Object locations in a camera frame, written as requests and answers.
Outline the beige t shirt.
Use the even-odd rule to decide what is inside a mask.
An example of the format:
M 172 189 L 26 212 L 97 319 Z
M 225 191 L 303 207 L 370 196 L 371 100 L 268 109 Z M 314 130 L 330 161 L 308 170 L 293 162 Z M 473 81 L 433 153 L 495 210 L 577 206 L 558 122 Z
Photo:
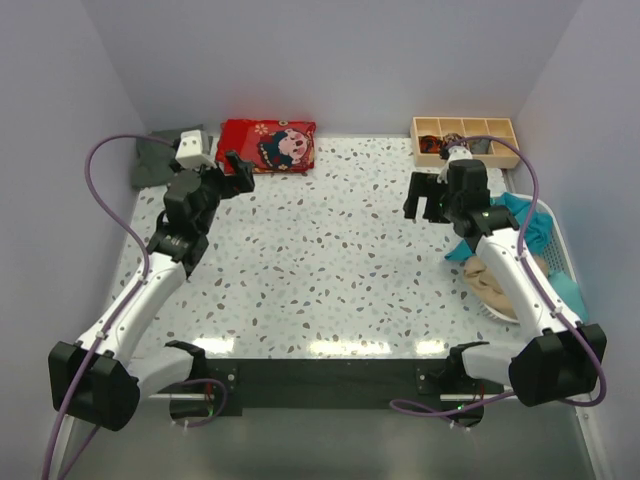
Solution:
M 540 329 L 540 322 L 548 315 L 521 261 L 499 263 L 495 275 L 481 258 L 472 256 L 466 260 L 463 278 L 490 317 L 518 323 L 523 313 L 526 326 Z

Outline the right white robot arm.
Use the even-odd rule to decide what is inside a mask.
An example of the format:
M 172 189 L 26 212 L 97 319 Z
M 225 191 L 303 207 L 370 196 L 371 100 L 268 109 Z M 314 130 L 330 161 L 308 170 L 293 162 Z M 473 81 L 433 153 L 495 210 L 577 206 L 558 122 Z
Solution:
M 551 401 L 583 407 L 601 403 L 607 393 L 602 328 L 582 322 L 551 286 L 525 245 L 524 226 L 507 207 L 492 202 L 481 161 L 455 160 L 446 175 L 441 182 L 432 173 L 412 173 L 404 216 L 453 225 L 511 301 L 523 336 L 514 344 L 452 348 L 445 369 L 448 386 L 466 393 L 489 380 L 509 387 L 528 407 Z

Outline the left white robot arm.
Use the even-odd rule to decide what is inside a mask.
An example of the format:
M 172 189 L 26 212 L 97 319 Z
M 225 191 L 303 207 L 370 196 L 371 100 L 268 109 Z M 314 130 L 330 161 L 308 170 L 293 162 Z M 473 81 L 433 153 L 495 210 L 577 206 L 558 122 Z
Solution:
M 119 431 L 142 400 L 173 385 L 185 392 L 196 392 L 205 383 L 226 388 L 210 377 L 204 350 L 184 341 L 166 343 L 149 361 L 132 358 L 156 314 L 204 256 L 221 201 L 255 188 L 251 163 L 234 151 L 225 157 L 231 174 L 213 165 L 184 169 L 175 176 L 156 231 L 143 247 L 140 270 L 78 340 L 52 348 L 49 375 L 59 415 Z

